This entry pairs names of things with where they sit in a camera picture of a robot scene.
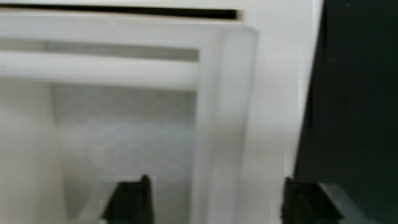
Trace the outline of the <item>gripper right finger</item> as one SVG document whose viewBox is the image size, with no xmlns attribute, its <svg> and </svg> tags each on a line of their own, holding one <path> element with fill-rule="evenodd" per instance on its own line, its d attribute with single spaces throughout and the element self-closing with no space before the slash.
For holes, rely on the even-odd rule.
<svg viewBox="0 0 398 224">
<path fill-rule="evenodd" d="M 339 224 L 342 215 L 317 183 L 285 179 L 280 219 L 282 224 Z"/>
</svg>

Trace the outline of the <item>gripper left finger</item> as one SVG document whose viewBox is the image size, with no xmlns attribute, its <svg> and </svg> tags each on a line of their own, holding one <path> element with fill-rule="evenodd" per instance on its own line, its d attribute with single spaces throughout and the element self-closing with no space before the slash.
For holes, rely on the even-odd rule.
<svg viewBox="0 0 398 224">
<path fill-rule="evenodd" d="M 101 218 L 106 224 L 154 224 L 150 178 L 116 184 Z"/>
</svg>

